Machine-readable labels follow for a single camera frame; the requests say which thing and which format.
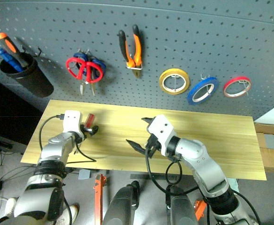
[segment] metal hook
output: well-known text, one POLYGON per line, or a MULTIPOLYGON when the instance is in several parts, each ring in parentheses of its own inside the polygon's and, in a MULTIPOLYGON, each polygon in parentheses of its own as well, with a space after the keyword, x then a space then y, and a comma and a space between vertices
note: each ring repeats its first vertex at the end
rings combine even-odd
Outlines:
POLYGON ((21 48, 23 50, 23 53, 25 53, 26 52, 26 48, 23 45, 21 45, 21 48))
POLYGON ((206 76, 202 76, 202 73, 200 74, 200 78, 202 79, 202 80, 205 80, 205 79, 207 79, 207 78, 209 78, 210 77, 210 74, 206 77, 206 76))
POLYGON ((171 75, 174 78, 174 91, 176 91, 176 78, 179 78, 179 75, 171 75))
POLYGON ((89 56, 92 56, 92 54, 91 54, 91 52, 90 52, 89 49, 87 49, 87 51, 85 52, 85 51, 82 51, 82 50, 79 48, 79 49, 77 50, 77 52, 78 52, 78 53, 84 53, 84 54, 86 54, 86 55, 89 54, 89 56))
POLYGON ((206 88, 207 88, 207 94, 210 96, 210 95, 211 95, 211 93, 210 93, 210 92, 208 92, 208 85, 206 86, 206 88))
POLYGON ((246 90, 246 85, 245 85, 245 83, 247 83, 247 81, 238 81, 239 83, 242 83, 243 85, 244 85, 244 89, 245 89, 245 91, 246 91, 246 94, 247 94, 247 96, 249 96, 248 95, 248 91, 246 90))
POLYGON ((39 48, 39 46, 38 46, 38 50, 39 50, 39 53, 38 53, 38 54, 35 53, 36 56, 34 56, 34 57, 36 57, 36 58, 39 57, 39 56, 41 55, 41 53, 42 53, 42 50, 39 48))

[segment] scissors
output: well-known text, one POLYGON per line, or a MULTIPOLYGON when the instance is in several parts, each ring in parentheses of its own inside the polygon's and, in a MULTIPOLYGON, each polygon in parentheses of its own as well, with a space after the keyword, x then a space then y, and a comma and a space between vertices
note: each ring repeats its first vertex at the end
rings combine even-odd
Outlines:
POLYGON ((80 84, 81 95, 84 94, 85 87, 87 84, 91 84, 92 93, 95 96, 95 83, 100 81, 106 69, 106 66, 100 60, 93 58, 89 61, 88 55, 82 52, 77 52, 73 57, 67 59, 66 68, 69 73, 76 79, 82 80, 80 84), (71 64, 75 64, 78 68, 78 72, 74 72, 70 67, 71 64))

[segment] blue screwdriver handle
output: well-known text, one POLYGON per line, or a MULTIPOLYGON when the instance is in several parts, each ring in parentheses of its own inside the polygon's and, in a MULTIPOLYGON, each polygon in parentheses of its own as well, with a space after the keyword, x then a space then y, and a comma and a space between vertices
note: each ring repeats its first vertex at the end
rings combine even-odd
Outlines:
POLYGON ((16 59, 14 59, 13 56, 7 53, 3 48, 0 48, 0 56, 4 59, 4 61, 10 64, 15 70, 17 70, 17 72, 23 71, 20 63, 16 59))

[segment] shoe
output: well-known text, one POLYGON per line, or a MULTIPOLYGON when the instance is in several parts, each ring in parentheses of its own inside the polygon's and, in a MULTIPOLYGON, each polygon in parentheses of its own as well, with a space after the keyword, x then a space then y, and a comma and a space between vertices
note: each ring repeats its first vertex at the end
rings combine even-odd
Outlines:
MULTIPOLYGON (((72 224, 73 224, 79 212, 79 208, 77 205, 71 205, 70 211, 71 211, 72 224)), ((68 212, 68 209, 65 209, 62 215, 57 219, 56 225, 69 225, 69 223, 70 223, 69 212, 68 212)))
POLYGON ((18 198, 9 198, 5 207, 5 216, 9 218, 14 217, 14 209, 18 198))

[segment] orange pliers handle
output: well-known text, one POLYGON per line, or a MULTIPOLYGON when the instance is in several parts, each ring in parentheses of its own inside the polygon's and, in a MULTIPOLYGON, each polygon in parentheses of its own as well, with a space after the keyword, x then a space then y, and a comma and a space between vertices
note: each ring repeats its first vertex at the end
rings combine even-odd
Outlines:
POLYGON ((125 32, 123 30, 119 31, 119 45, 120 45, 121 53, 126 61, 126 66, 130 68, 140 66, 142 64, 140 34, 139 34, 139 29, 137 25, 133 26, 133 37, 135 40, 134 59, 132 59, 129 54, 125 32))

